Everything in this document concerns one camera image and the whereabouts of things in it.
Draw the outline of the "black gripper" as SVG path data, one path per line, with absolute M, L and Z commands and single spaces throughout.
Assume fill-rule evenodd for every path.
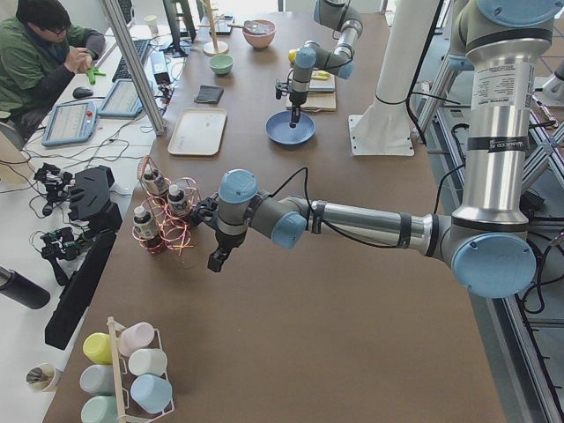
M 292 91 L 290 101 L 292 104 L 290 122 L 294 122 L 294 125 L 296 125 L 301 118 L 301 105 L 307 101 L 307 93 Z
M 239 248 L 245 241 L 245 233 L 232 235 L 217 231 L 215 238 L 218 242 L 218 248 L 210 253 L 207 268 L 211 271 L 221 272 L 224 263 L 231 254 L 231 250 Z

